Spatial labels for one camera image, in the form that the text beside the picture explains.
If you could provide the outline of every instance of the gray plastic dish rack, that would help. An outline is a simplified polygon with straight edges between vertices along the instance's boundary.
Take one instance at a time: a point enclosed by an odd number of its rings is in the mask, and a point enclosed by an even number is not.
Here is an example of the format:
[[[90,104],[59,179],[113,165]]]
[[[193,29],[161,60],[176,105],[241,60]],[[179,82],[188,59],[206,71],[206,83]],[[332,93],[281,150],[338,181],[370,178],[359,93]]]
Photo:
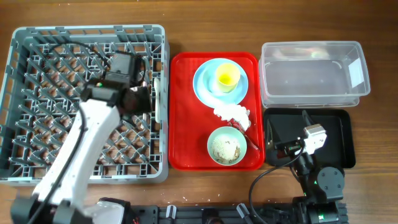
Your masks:
[[[0,184],[35,185],[54,162],[76,115],[81,86],[99,77],[117,50],[144,58],[146,83],[160,79],[155,113],[121,121],[104,146],[90,183],[159,183],[167,162],[169,43],[160,25],[21,27],[12,35],[1,89]],[[152,105],[155,103],[152,88]]]

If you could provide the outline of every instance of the yellow cup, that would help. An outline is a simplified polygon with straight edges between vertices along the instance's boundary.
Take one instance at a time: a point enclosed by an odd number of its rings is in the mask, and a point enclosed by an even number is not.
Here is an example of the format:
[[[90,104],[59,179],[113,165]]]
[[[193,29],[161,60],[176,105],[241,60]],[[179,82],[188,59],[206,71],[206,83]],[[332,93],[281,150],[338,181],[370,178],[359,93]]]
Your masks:
[[[241,78],[239,68],[232,63],[223,63],[216,69],[218,88],[228,93],[235,89]]]

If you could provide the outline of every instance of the red tray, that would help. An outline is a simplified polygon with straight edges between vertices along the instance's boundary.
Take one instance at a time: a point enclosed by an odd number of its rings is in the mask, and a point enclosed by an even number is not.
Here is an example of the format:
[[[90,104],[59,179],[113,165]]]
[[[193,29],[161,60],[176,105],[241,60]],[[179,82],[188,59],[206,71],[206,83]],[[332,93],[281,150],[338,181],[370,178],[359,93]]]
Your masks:
[[[260,151],[248,145],[243,160],[233,166],[222,166],[207,152],[207,139],[217,128],[227,126],[195,95],[192,82],[199,66],[214,58],[227,58],[238,63],[249,79],[249,90],[241,106],[250,110],[251,127],[246,134]],[[179,170],[256,170],[265,159],[264,130],[258,64],[246,52],[189,52],[175,56],[170,74],[169,161]]]

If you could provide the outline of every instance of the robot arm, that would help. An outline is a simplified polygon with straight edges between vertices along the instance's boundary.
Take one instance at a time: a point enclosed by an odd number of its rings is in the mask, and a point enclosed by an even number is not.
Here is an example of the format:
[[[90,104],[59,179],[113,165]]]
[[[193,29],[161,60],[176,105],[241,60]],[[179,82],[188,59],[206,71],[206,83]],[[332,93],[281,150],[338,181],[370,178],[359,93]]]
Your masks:
[[[323,147],[326,131],[320,124],[315,124],[305,110],[303,119],[307,125],[303,138],[289,142],[271,141],[270,147],[278,152],[278,158],[294,159],[293,168],[304,197],[295,197],[289,205],[266,204],[263,215],[266,217],[267,213],[270,217],[267,219],[268,223],[346,223],[344,209],[338,203],[343,198],[344,171],[332,166],[318,166],[314,152]],[[279,140],[276,132],[272,132],[272,136]]]
[[[107,106],[105,101],[100,100],[82,102],[80,108],[85,112],[85,133],[69,169],[63,176],[60,187],[52,195],[49,203],[60,205],[62,200],[67,200],[71,205],[82,210],[88,180],[106,140],[119,125],[120,114],[116,106]],[[33,195],[38,195],[38,201],[44,201],[54,180],[60,175],[61,169],[65,166],[73,146],[76,144],[80,127],[81,116],[78,113],[57,159],[33,191]]]
[[[120,119],[152,110],[149,89],[131,88],[132,77],[139,71],[138,59],[126,54],[116,58],[105,78],[85,84],[80,111],[57,159],[31,198],[17,198],[12,204],[14,223],[122,223],[128,215],[125,208],[130,205],[122,201],[99,202],[83,209],[96,161]]]

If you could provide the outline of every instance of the clear plastic container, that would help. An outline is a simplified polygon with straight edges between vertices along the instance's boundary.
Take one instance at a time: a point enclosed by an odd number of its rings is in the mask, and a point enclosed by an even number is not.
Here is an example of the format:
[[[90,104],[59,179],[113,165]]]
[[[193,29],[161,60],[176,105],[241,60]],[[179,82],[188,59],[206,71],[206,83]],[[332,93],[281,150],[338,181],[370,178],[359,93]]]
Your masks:
[[[356,106],[371,91],[355,41],[265,43],[259,74],[266,108]]]

